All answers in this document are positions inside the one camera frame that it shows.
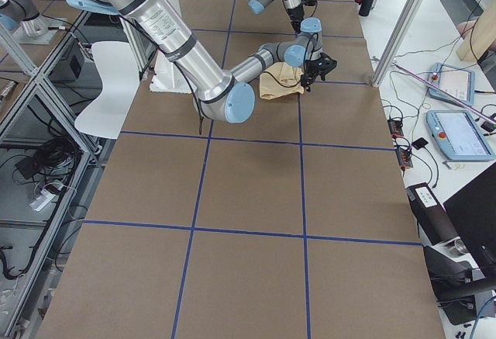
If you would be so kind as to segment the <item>beige long-sleeve printed shirt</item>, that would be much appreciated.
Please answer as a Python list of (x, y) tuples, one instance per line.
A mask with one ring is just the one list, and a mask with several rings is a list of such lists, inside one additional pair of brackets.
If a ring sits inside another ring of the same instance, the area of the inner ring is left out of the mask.
[(271, 65), (260, 75), (260, 97), (265, 100), (278, 99), (291, 94), (303, 94), (301, 76), (303, 70), (285, 62)]

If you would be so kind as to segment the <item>orange circuit board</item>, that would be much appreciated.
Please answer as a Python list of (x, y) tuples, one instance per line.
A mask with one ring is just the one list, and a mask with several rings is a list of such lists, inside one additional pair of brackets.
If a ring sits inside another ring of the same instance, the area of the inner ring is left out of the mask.
[(402, 129), (403, 122), (401, 119), (389, 119), (387, 121), (387, 125), (388, 125), (388, 129), (391, 133), (391, 136), (393, 138), (404, 136), (403, 129)]

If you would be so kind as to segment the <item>blue teach pendant far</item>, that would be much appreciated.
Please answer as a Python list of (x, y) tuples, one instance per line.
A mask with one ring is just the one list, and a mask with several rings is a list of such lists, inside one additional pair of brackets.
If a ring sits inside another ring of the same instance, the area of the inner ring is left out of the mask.
[(431, 67), (428, 81), (469, 106), (474, 104), (475, 73), (472, 70), (437, 62)]

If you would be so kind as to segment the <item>blue teach pendant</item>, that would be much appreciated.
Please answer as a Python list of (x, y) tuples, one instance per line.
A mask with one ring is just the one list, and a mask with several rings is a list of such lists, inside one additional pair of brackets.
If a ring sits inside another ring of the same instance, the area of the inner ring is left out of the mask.
[(469, 106), (474, 104), (475, 73), (472, 70), (437, 62), (431, 67), (428, 81)]
[(468, 111), (431, 110), (426, 122), (448, 161), (493, 161), (495, 152)]

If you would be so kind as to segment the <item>blue teach pendant near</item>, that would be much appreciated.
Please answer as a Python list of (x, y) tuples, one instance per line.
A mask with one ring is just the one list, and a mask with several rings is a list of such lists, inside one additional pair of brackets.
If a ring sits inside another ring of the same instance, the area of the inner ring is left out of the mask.
[(495, 152), (468, 111), (431, 110), (426, 122), (448, 161), (493, 161)]

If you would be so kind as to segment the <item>white plastic chair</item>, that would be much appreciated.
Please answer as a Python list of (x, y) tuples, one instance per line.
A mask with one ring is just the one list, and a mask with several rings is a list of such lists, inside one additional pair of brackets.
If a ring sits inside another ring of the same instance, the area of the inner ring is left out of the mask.
[(91, 49), (102, 91), (74, 125), (82, 133), (116, 139), (140, 86), (139, 68), (127, 42), (102, 41)]

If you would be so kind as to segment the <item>black monitor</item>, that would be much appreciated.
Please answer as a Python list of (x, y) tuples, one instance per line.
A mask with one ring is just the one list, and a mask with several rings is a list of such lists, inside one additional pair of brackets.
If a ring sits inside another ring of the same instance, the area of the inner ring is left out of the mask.
[(495, 166), (492, 165), (444, 202), (446, 213), (477, 265), (495, 274)]

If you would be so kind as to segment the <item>white power strip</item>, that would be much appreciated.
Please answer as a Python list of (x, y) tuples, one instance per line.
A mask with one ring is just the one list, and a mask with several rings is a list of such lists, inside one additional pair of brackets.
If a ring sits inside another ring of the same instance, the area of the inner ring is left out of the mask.
[(58, 188), (52, 186), (46, 187), (42, 189), (40, 194), (29, 204), (29, 207), (33, 211), (39, 212), (59, 194), (60, 190)]

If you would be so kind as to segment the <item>aluminium frame post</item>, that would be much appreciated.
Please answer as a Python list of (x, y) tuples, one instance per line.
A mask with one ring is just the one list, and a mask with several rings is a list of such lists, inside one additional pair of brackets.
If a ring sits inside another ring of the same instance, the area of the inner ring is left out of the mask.
[(407, 0), (401, 14), (396, 22), (396, 25), (392, 31), (390, 39), (387, 42), (384, 52), (381, 55), (381, 59), (376, 66), (373, 77), (370, 80), (370, 84), (378, 88), (391, 66), (396, 53), (399, 50), (403, 39), (406, 36), (409, 26), (412, 24), (413, 19), (423, 0)]

